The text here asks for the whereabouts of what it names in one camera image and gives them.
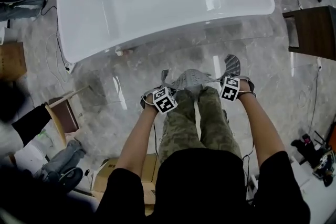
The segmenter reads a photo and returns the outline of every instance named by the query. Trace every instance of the camouflage pants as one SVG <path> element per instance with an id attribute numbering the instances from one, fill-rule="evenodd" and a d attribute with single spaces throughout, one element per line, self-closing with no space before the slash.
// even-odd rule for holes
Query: camouflage pants
<path id="1" fill-rule="evenodd" d="M 206 87 L 199 94 L 201 140 L 198 139 L 195 125 L 192 94 L 187 90 L 178 91 L 175 97 L 178 106 L 168 112 L 164 121 L 163 138 L 159 148 L 160 163 L 175 151 L 187 148 L 229 151 L 241 158 L 239 146 L 232 136 L 217 90 Z"/>

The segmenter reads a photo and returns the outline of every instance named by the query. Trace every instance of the cardboard box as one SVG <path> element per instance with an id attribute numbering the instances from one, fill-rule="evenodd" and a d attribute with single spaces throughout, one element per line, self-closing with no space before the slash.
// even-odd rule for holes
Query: cardboard box
<path id="1" fill-rule="evenodd" d="M 107 186 L 107 180 L 112 171 L 115 169 L 117 161 L 117 158 L 108 160 L 97 173 L 96 180 L 94 181 L 92 188 L 92 194 L 99 201 L 103 197 Z M 141 182 L 144 192 L 145 205 L 148 206 L 155 204 L 155 184 L 158 170 L 159 162 L 156 158 L 156 154 L 147 155 L 142 169 Z"/>
<path id="2" fill-rule="evenodd" d="M 27 72 L 23 43 L 0 46 L 0 79 L 15 81 Z"/>

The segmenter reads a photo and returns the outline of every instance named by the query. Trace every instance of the forearm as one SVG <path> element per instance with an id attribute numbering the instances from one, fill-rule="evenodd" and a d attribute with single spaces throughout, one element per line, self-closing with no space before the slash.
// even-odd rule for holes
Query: forearm
<path id="1" fill-rule="evenodd" d="M 121 151 L 116 168 L 127 169 L 141 177 L 147 154 L 148 140 L 157 111 L 146 107 Z"/>
<path id="2" fill-rule="evenodd" d="M 259 167 L 262 163 L 285 147 L 257 99 L 252 94 L 244 94 L 240 98 L 250 121 L 252 137 L 256 147 Z"/>

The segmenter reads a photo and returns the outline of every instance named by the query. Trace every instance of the brown wooden table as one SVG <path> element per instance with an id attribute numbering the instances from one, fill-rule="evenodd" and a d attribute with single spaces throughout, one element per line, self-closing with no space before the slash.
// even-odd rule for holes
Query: brown wooden table
<path id="1" fill-rule="evenodd" d="M 307 8 L 283 13 L 294 18 L 299 47 L 288 50 L 336 60 L 336 9 L 331 6 Z"/>

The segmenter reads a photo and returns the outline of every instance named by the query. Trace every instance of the tiled floor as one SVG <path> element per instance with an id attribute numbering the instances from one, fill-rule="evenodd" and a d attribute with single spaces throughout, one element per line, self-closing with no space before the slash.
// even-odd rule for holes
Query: tiled floor
<path id="1" fill-rule="evenodd" d="M 34 104 L 59 96 L 72 89 L 91 85 L 91 90 L 72 99 L 82 132 L 78 139 L 87 155 L 84 159 L 91 169 L 97 168 L 107 157 L 118 156 L 134 126 L 139 113 L 140 95 L 160 84 L 163 69 L 169 69 L 168 79 L 176 79 L 188 68 L 208 72 L 214 77 L 225 70 L 224 58 L 236 55 L 241 61 L 241 73 L 256 85 L 256 94 L 290 154 L 290 142 L 301 132 L 308 132 L 313 113 L 316 90 L 316 57 L 288 52 L 288 35 L 282 12 L 298 9 L 297 0 L 275 0 L 276 10 L 270 16 L 243 19 L 234 25 L 207 30 L 195 30 L 181 35 L 163 36 L 155 42 L 140 45 L 133 54 L 101 56 L 77 64 L 71 76 L 63 69 L 60 53 L 55 57 L 56 12 L 52 9 L 36 21 L 18 20 L 13 27 L 21 29 L 27 62 L 27 81 Z M 335 1 L 300 0 L 302 7 L 335 5 Z M 49 0 L 47 7 L 55 5 Z M 322 59 L 318 76 L 316 111 L 313 130 L 325 135 L 336 110 L 336 62 Z M 249 153 L 252 139 L 245 111 L 239 101 L 223 102 L 235 139 L 243 155 Z M 163 117 L 155 124 L 157 139 L 162 136 Z M 48 134 L 56 141 L 52 126 Z M 154 152 L 154 133 L 151 134 L 149 153 Z M 255 152 L 250 169 L 257 169 Z"/>

